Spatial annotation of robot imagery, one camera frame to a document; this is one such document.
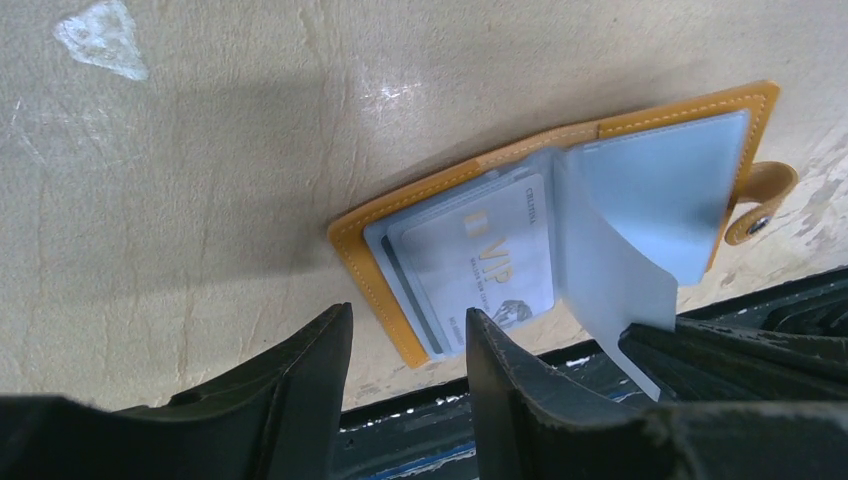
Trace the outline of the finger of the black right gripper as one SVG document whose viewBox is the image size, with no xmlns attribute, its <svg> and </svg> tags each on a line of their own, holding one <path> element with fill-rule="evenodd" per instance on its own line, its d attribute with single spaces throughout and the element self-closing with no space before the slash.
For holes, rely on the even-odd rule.
<svg viewBox="0 0 848 480">
<path fill-rule="evenodd" d="M 620 350 L 661 390 L 657 410 L 844 414 L 847 341 L 712 322 L 632 324 Z"/>
<path fill-rule="evenodd" d="M 780 295 L 775 288 L 684 312 L 682 319 L 722 327 L 822 337 L 828 346 L 808 347 L 806 353 L 821 358 L 847 356 L 847 286 L 828 284 Z"/>
</svg>

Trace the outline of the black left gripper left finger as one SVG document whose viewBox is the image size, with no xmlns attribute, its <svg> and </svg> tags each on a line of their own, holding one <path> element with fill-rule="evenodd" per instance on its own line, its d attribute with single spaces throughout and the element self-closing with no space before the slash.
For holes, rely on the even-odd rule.
<svg viewBox="0 0 848 480">
<path fill-rule="evenodd" d="M 353 334 L 335 304 L 285 341 L 175 394 L 107 412 L 57 395 L 1 399 L 5 479 L 327 479 Z"/>
</svg>

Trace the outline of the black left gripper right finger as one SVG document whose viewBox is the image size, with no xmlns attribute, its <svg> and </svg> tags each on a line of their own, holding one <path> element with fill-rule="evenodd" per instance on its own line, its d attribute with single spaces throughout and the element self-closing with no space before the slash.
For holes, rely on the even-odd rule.
<svg viewBox="0 0 848 480">
<path fill-rule="evenodd" d="M 612 401 L 467 313 L 483 479 L 843 479 L 844 414 L 674 413 Z"/>
</svg>

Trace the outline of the yellow leather card holder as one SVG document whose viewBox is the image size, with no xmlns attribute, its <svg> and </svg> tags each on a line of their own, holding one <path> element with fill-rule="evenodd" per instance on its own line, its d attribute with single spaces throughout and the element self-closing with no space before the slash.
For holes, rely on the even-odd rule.
<svg viewBox="0 0 848 480">
<path fill-rule="evenodd" d="M 759 81 L 554 128 L 377 198 L 335 221 L 328 236 L 406 364 L 441 361 L 466 350 L 466 318 L 466 346 L 452 353 L 426 321 L 388 228 L 469 187 L 539 173 L 553 307 L 565 303 L 658 399 L 659 387 L 625 357 L 619 336 L 634 323 L 672 330 L 679 288 L 702 280 L 721 244 L 744 243 L 767 226 L 797 185 L 793 167 L 755 161 L 779 93 L 776 83 Z M 497 325 L 511 330 L 546 312 L 509 329 Z"/>
</svg>

